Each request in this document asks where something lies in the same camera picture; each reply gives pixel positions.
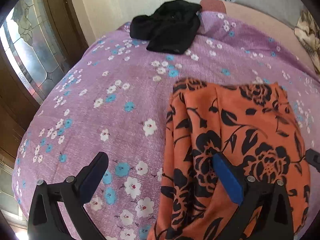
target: black cloth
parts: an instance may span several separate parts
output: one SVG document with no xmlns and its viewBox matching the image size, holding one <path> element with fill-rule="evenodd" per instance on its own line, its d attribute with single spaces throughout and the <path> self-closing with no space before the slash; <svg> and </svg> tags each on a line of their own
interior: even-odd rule
<svg viewBox="0 0 320 240">
<path fill-rule="evenodd" d="M 147 50 L 183 54 L 192 44 L 200 26 L 201 5 L 184 0 L 162 4 L 151 16 L 133 18 L 130 37 L 150 41 Z"/>
</svg>

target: white flower print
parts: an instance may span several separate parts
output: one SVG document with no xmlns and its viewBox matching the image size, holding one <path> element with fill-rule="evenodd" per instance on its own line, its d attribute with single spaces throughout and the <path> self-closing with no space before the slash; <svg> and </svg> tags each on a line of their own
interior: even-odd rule
<svg viewBox="0 0 320 240">
<path fill-rule="evenodd" d="M 160 76 L 154 76 L 152 78 L 152 80 L 155 81 L 155 82 L 159 82 L 161 80 L 161 77 Z"/>
<path fill-rule="evenodd" d="M 145 131 L 146 136 L 154 134 L 154 132 L 157 130 L 156 121 L 153 121 L 149 118 L 144 122 L 143 130 Z"/>
<path fill-rule="evenodd" d="M 177 69 L 182 69 L 182 65 L 181 65 L 180 63 L 177 63 L 177 64 L 175 65 L 175 67 L 176 67 Z"/>
<path fill-rule="evenodd" d="M 212 40 L 209 40 L 209 39 L 207 39 L 205 43 L 207 43 L 207 44 L 209 44 L 209 45 L 212 45 L 212 44 L 213 44 Z"/>
<path fill-rule="evenodd" d="M 136 235 L 134 234 L 133 229 L 124 228 L 123 231 L 120 232 L 120 238 L 122 240 L 134 240 Z"/>
<path fill-rule="evenodd" d="M 196 54 L 192 54 L 192 55 L 191 55 L 191 59 L 193 59 L 193 60 L 195 60 L 195 61 L 198 61 L 199 57 L 198 57 L 198 55 L 196 55 Z"/>
<path fill-rule="evenodd" d="M 223 29 L 224 29 L 226 32 L 228 32 L 228 31 L 230 30 L 230 28 L 229 28 L 228 25 L 224 25 L 224 26 L 223 26 Z"/>
<path fill-rule="evenodd" d="M 124 183 L 124 186 L 125 186 L 125 192 L 127 193 L 127 195 L 130 194 L 133 199 L 135 199 L 141 193 L 140 191 L 141 183 L 139 183 L 136 178 L 128 177 L 127 181 Z"/>
<path fill-rule="evenodd" d="M 39 150 L 40 150 L 40 145 L 38 145 L 38 146 L 36 147 L 36 149 L 35 149 L 35 155 L 38 154 Z"/>
<path fill-rule="evenodd" d="M 218 13 L 218 17 L 219 17 L 220 19 L 223 19 L 223 18 L 224 18 L 224 15 L 223 15 L 222 13 Z"/>
<path fill-rule="evenodd" d="M 42 162 L 42 159 L 43 159 L 43 155 L 40 154 L 40 155 L 38 156 L 38 162 L 39 162 L 39 163 Z"/>
<path fill-rule="evenodd" d="M 209 55 L 214 57 L 217 55 L 217 53 L 215 53 L 213 50 L 209 50 Z"/>
<path fill-rule="evenodd" d="M 109 139 L 109 135 L 108 129 L 102 130 L 100 133 L 100 140 L 104 142 L 107 141 Z"/>
<path fill-rule="evenodd" d="M 51 135 L 51 139 L 53 140 L 54 138 L 56 138 L 58 132 L 57 131 L 54 131 Z"/>
<path fill-rule="evenodd" d="M 166 69 L 164 67 L 157 68 L 157 73 L 160 75 L 163 75 L 166 72 Z"/>
<path fill-rule="evenodd" d="M 124 83 L 124 84 L 122 85 L 122 89 L 125 90 L 125 91 L 128 90 L 129 87 L 130 87 L 130 84 L 129 84 L 129 83 Z"/>
<path fill-rule="evenodd" d="M 137 212 L 137 217 L 148 217 L 149 214 L 153 213 L 154 202 L 151 201 L 149 197 L 145 197 L 138 201 L 137 206 L 135 207 L 135 211 Z"/>
<path fill-rule="evenodd" d="M 60 103 L 62 101 L 63 97 L 60 97 L 58 100 L 57 100 L 57 103 Z"/>
<path fill-rule="evenodd" d="M 143 161 L 139 161 L 136 166 L 136 170 L 137 174 L 142 176 L 148 172 L 148 165 Z"/>
<path fill-rule="evenodd" d="M 79 93 L 79 96 L 83 96 L 87 91 L 88 91 L 87 89 L 82 90 L 82 91 Z"/>
<path fill-rule="evenodd" d="M 47 137 L 49 137 L 49 136 L 52 134 L 53 131 L 54 131 L 54 128 L 53 128 L 53 127 L 50 128 L 50 130 L 49 130 L 48 133 L 47 133 Z"/>
<path fill-rule="evenodd" d="M 93 108 L 97 108 L 97 107 L 101 106 L 102 103 L 103 103 L 103 99 L 102 98 L 96 99 L 94 104 L 93 104 Z"/>
<path fill-rule="evenodd" d="M 162 173 L 163 173 L 163 169 L 160 168 L 159 171 L 157 172 L 157 176 L 158 176 L 158 181 L 160 182 L 162 179 Z"/>
<path fill-rule="evenodd" d="M 61 143 L 63 143 L 63 141 L 64 141 L 64 135 L 61 135 L 59 137 L 58 143 L 61 144 Z"/>
<path fill-rule="evenodd" d="M 116 80 L 115 85 L 116 85 L 116 86 L 120 86 L 121 83 L 122 83 L 122 81 L 121 81 L 120 79 L 118 79 L 118 80 Z"/>
<path fill-rule="evenodd" d="M 63 125 L 63 119 L 60 119 L 59 122 L 56 124 L 56 129 L 59 129 Z"/>
<path fill-rule="evenodd" d="M 69 110 L 69 108 L 66 110 L 66 111 L 64 111 L 64 116 L 67 116 L 68 114 L 70 113 L 70 110 Z"/>
<path fill-rule="evenodd" d="M 187 49 L 184 54 L 186 54 L 187 56 L 190 56 L 191 55 L 191 50 Z"/>
<path fill-rule="evenodd" d="M 133 215 L 129 210 L 124 209 L 120 214 L 121 222 L 124 226 L 132 225 Z"/>
<path fill-rule="evenodd" d="M 107 89 L 107 93 L 112 94 L 114 91 L 116 91 L 116 89 L 117 87 L 115 85 L 112 85 Z"/>
<path fill-rule="evenodd" d="M 155 60 L 155 61 L 152 61 L 152 62 L 151 62 L 151 65 L 152 65 L 153 67 L 159 67 L 159 66 L 160 66 L 160 62 L 157 61 L 157 60 Z"/>
<path fill-rule="evenodd" d="M 102 200 L 101 198 L 99 197 L 93 197 L 89 204 L 90 204 L 90 207 L 94 210 L 94 211 L 98 211 L 101 209 L 101 206 L 102 206 Z"/>
<path fill-rule="evenodd" d="M 44 134 L 44 128 L 40 131 L 39 137 L 41 137 Z"/>
</svg>

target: floral bedsheet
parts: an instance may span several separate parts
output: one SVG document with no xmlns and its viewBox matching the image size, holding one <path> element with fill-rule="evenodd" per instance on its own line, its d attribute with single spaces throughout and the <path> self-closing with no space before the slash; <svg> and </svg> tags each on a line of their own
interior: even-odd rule
<svg viewBox="0 0 320 240">
<path fill-rule="evenodd" d="M 184 55 L 149 52 L 130 24 L 102 36 L 57 84 L 25 133 L 12 176 L 28 218 L 38 179 L 62 182 L 99 151 L 109 168 L 85 208 L 107 240 L 145 240 L 156 221 L 166 107 L 173 84 L 190 76 L 217 84 L 278 82 L 288 92 L 306 149 L 320 150 L 320 82 L 299 59 L 254 27 L 215 12 Z M 310 167 L 304 228 L 320 209 L 320 174 Z M 66 225 L 80 239 L 63 205 Z"/>
</svg>

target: blue flower print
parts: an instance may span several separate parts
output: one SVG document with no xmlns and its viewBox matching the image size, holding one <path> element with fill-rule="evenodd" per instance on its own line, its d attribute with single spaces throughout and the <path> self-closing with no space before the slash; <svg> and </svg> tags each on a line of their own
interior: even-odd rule
<svg viewBox="0 0 320 240">
<path fill-rule="evenodd" d="M 41 140 L 40 145 L 41 145 L 41 146 L 45 146 L 45 142 L 46 142 L 46 138 L 43 138 L 43 139 Z"/>
<path fill-rule="evenodd" d="M 49 153 L 49 152 L 51 152 L 51 150 L 52 150 L 52 144 L 49 144 L 49 145 L 47 146 L 47 148 L 45 149 L 45 152 L 46 152 L 46 153 Z"/>
<path fill-rule="evenodd" d="M 172 69 L 169 71 L 168 76 L 169 77 L 176 77 L 179 75 L 179 71 L 177 69 Z"/>
<path fill-rule="evenodd" d="M 230 76 L 230 72 L 229 72 L 229 70 L 227 70 L 226 68 L 223 68 L 223 69 L 221 70 L 221 73 L 224 74 L 224 75 L 226 75 L 226 76 Z"/>
<path fill-rule="evenodd" d="M 270 84 L 270 81 L 269 81 L 268 79 L 265 79 L 265 78 L 264 78 L 264 79 L 262 79 L 262 80 L 263 80 L 264 83 Z"/>
<path fill-rule="evenodd" d="M 111 187 L 107 187 L 104 193 L 104 198 L 108 205 L 113 205 L 117 200 L 115 190 Z"/>
<path fill-rule="evenodd" d="M 133 102 L 127 102 L 125 105 L 124 105 L 124 110 L 126 111 L 126 112 L 130 112 L 130 111 L 132 111 L 133 109 L 135 109 L 135 105 L 134 105 L 134 103 Z"/>
<path fill-rule="evenodd" d="M 60 154 L 59 156 L 59 162 L 64 163 L 67 161 L 67 155 L 66 154 Z"/>
<path fill-rule="evenodd" d="M 64 127 L 60 128 L 57 134 L 58 134 L 59 136 L 62 135 L 62 134 L 64 133 L 64 130 L 65 130 Z"/>
<path fill-rule="evenodd" d="M 103 184 L 107 185 L 110 184 L 112 182 L 112 174 L 110 173 L 110 171 L 106 171 L 102 177 L 102 182 Z"/>
<path fill-rule="evenodd" d="M 167 57 L 165 57 L 167 60 L 172 61 L 174 60 L 174 56 L 173 55 L 167 55 Z"/>
<path fill-rule="evenodd" d="M 115 174 L 118 177 L 124 177 L 129 174 L 130 166 L 128 163 L 118 163 L 115 167 Z"/>
<path fill-rule="evenodd" d="M 72 125 L 72 119 L 71 118 L 68 118 L 64 124 L 64 127 L 65 128 L 70 128 Z"/>
<path fill-rule="evenodd" d="M 146 240 L 149 230 L 151 228 L 151 225 L 146 225 L 143 228 L 139 228 L 139 238 L 140 240 Z"/>
<path fill-rule="evenodd" d="M 110 96 L 108 96 L 106 98 L 106 102 L 112 102 L 112 101 L 115 101 L 116 100 L 116 95 L 115 94 L 111 94 Z"/>
</svg>

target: glass pane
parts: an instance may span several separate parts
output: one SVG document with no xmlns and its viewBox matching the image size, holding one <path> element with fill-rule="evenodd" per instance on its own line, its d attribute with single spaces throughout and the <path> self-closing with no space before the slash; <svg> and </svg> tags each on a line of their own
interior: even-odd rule
<svg viewBox="0 0 320 240">
<path fill-rule="evenodd" d="M 12 52 L 10 49 L 8 49 L 6 52 L 6 55 L 8 57 L 8 60 L 11 63 L 12 68 L 14 69 L 14 71 L 16 72 L 16 74 L 18 75 L 19 79 L 21 80 L 21 82 L 24 84 L 24 86 L 26 87 L 26 89 L 28 89 L 30 94 L 33 94 L 35 92 L 35 90 L 33 89 L 33 87 L 30 85 L 29 81 L 27 80 L 27 78 L 25 77 L 25 75 L 22 73 L 21 69 L 18 66 L 18 63 L 16 61 L 16 59 L 14 58 Z"/>
<path fill-rule="evenodd" d="M 1 28 L 0 28 L 0 39 L 1 39 L 1 43 L 4 48 L 4 51 L 6 51 L 9 48 L 9 44 L 8 44 L 7 37 L 5 36 L 3 26 L 1 26 Z"/>
<path fill-rule="evenodd" d="M 47 73 L 35 54 L 35 51 L 31 46 L 25 43 L 22 38 L 15 42 L 14 46 L 30 76 L 36 82 L 37 86 L 40 86 L 46 79 Z"/>
<path fill-rule="evenodd" d="M 41 31 L 40 25 L 36 26 L 32 30 L 33 34 L 33 49 L 35 50 L 40 62 L 44 66 L 45 70 L 47 72 L 53 72 L 57 66 L 58 63 L 56 59 L 54 58 L 44 36 Z"/>
</svg>

